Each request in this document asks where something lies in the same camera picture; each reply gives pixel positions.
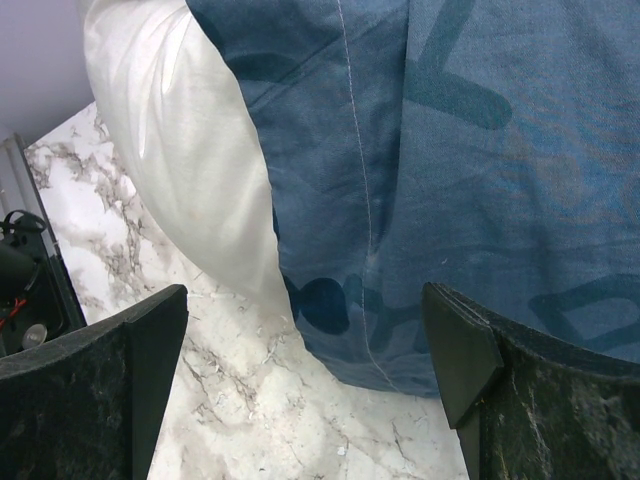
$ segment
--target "blue towel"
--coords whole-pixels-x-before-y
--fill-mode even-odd
[[[307,349],[437,394],[444,282],[640,361],[636,0],[188,0],[234,72]]]

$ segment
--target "white marble countertop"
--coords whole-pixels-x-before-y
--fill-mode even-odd
[[[150,479],[464,479],[439,401],[338,383],[292,321],[203,274],[147,213],[95,105],[27,157],[89,323],[172,283],[189,325]]]

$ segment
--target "wall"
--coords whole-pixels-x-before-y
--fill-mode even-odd
[[[0,0],[0,124],[29,144],[92,101],[75,0]]]

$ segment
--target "white cloth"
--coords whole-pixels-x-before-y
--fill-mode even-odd
[[[290,315],[238,82],[184,0],[78,0],[100,114],[146,207],[205,273]]]

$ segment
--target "stitch line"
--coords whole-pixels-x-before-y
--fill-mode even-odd
[[[353,77],[351,74],[351,56],[349,55],[349,43],[347,42],[347,27],[344,23],[344,15],[342,13],[342,2],[341,0],[337,0],[338,2],[338,13],[340,14],[340,24],[342,26],[342,33],[344,38],[344,50],[347,58],[347,75],[349,77],[349,95],[351,96],[351,107],[353,110],[353,121],[356,127],[356,136],[358,137],[358,148],[360,150],[360,161],[362,162],[362,176],[364,178],[364,193],[367,201],[367,220],[369,224],[369,243],[367,245],[367,258],[365,264],[362,269],[362,323],[364,325],[364,341],[367,347],[367,353],[369,354],[369,358],[373,365],[382,373],[384,378],[387,380],[391,388],[393,388],[396,392],[401,393],[400,390],[393,384],[389,376],[382,369],[382,367],[376,362],[375,358],[373,358],[373,353],[371,352],[371,348],[369,348],[369,332],[367,329],[367,310],[365,306],[365,275],[367,273],[367,262],[369,258],[371,258],[372,250],[373,250],[373,221],[371,219],[371,201],[369,199],[369,182],[367,180],[367,167],[364,161],[364,149],[362,148],[362,136],[360,135],[360,124],[358,123],[358,114],[356,110],[356,99],[353,94]]]

